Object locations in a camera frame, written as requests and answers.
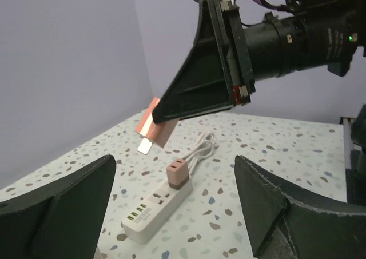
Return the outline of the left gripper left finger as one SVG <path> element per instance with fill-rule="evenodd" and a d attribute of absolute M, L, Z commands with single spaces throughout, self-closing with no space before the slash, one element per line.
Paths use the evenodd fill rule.
<path fill-rule="evenodd" d="M 116 161 L 105 155 L 1 202 L 1 258 L 94 258 Z"/>

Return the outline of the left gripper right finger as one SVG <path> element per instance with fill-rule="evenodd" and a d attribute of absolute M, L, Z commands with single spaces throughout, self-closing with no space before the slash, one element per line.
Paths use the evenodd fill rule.
<path fill-rule="evenodd" d="M 365 258 L 365 182 L 347 201 L 322 196 L 236 156 L 234 174 L 254 258 Z"/>

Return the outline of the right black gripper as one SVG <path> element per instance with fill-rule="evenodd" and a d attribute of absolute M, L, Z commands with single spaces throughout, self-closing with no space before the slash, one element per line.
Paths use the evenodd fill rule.
<path fill-rule="evenodd" d="M 155 123 L 251 102 L 253 70 L 238 6 L 200 0 L 199 12 L 193 47 L 153 110 Z"/>

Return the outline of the pink USB charger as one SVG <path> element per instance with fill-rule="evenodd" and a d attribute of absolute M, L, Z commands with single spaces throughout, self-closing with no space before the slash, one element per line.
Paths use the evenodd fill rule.
<path fill-rule="evenodd" d="M 149 153 L 153 145 L 164 148 L 168 139 L 172 135 L 173 130 L 178 124 L 177 119 L 162 123 L 154 123 L 152 112 L 158 105 L 159 101 L 159 98 L 153 98 L 135 129 L 135 132 L 142 137 L 142 141 L 137 150 L 144 155 Z"/>

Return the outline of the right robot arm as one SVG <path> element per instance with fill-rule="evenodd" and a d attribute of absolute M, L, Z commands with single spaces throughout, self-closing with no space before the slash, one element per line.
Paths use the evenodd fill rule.
<path fill-rule="evenodd" d="M 365 0 L 285 0 L 262 22 L 246 25 L 236 0 L 194 0 L 199 16 L 193 47 L 152 112 L 161 123 L 246 105 L 255 84 L 326 66 L 343 77 L 365 46 Z"/>

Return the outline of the white USB power strip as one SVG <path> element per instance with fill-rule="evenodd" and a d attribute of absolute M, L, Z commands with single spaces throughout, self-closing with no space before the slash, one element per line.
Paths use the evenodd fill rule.
<path fill-rule="evenodd" d="M 161 229 L 193 190 L 192 179 L 181 189 L 173 189 L 164 181 L 122 219 L 126 236 L 144 245 Z"/>

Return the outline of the pink plugged USB adapter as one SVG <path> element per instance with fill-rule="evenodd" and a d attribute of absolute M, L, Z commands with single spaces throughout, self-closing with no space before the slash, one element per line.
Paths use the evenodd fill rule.
<path fill-rule="evenodd" d="M 166 175 L 171 188 L 181 189 L 190 177 L 187 161 L 181 158 L 174 160 L 166 167 Z"/>

